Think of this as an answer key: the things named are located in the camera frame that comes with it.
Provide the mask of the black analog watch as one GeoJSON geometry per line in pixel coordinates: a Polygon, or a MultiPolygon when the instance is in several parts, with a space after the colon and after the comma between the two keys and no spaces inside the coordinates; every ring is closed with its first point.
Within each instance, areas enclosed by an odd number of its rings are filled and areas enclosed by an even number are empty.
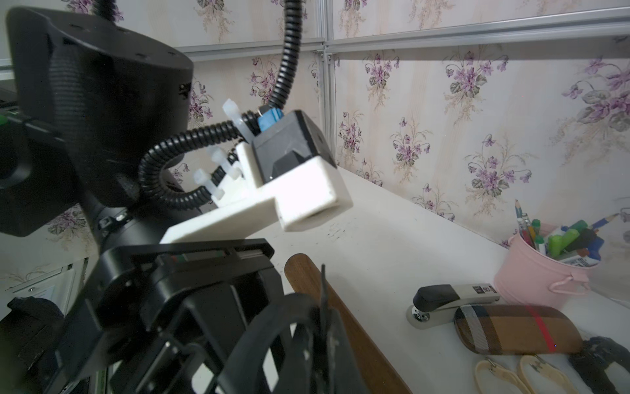
{"type": "Polygon", "coordinates": [[[268,353],[276,363],[272,393],[333,393],[328,331],[331,310],[312,297],[290,294],[266,307],[238,341],[218,377],[225,393],[260,393],[268,353]]]}

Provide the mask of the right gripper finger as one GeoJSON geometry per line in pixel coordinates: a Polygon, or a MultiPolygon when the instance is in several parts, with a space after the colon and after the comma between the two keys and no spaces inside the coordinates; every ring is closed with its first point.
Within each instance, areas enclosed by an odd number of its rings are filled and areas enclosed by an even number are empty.
{"type": "Polygon", "coordinates": [[[347,308],[326,279],[326,267],[314,263],[287,263],[285,275],[301,297],[294,341],[300,349],[290,379],[306,384],[308,393],[368,393],[369,386],[355,358],[344,317],[347,308]]]}

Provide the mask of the wooden watch stand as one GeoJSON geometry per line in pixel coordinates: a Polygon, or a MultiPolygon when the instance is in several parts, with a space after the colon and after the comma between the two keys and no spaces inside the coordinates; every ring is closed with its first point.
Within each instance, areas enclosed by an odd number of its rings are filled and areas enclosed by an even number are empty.
{"type": "Polygon", "coordinates": [[[340,313],[341,321],[353,350],[354,360],[371,393],[410,393],[408,385],[352,315],[334,288],[322,279],[322,272],[306,254],[295,254],[287,260],[284,274],[298,293],[316,300],[322,291],[328,295],[328,305],[340,313]]]}

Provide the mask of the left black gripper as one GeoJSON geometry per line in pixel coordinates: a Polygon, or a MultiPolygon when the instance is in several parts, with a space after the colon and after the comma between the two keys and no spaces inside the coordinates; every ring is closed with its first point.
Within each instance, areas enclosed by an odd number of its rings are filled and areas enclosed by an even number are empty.
{"type": "Polygon", "coordinates": [[[8,303],[2,392],[80,392],[113,369],[113,393],[191,393],[200,367],[221,389],[246,329],[284,295],[273,254],[263,239],[106,251],[67,313],[41,297],[8,303]]]}

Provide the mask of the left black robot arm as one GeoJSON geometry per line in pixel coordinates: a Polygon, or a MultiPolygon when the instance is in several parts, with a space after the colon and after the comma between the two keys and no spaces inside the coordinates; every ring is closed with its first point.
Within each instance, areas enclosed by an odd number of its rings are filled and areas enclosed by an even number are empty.
{"type": "Polygon", "coordinates": [[[1,390],[70,393],[116,366],[116,393],[191,393],[200,366],[225,369],[251,322],[282,297],[266,241],[163,243],[167,229],[221,200],[244,162],[223,159],[198,188],[170,182],[185,154],[243,141],[263,182],[318,156],[301,112],[278,126],[295,79],[302,5],[285,5],[280,75],[268,105],[188,129],[193,63],[117,26],[112,1],[91,15],[14,7],[7,15],[17,103],[1,111],[1,231],[27,236],[79,205],[99,259],[67,313],[16,297],[1,321],[1,390]]]}

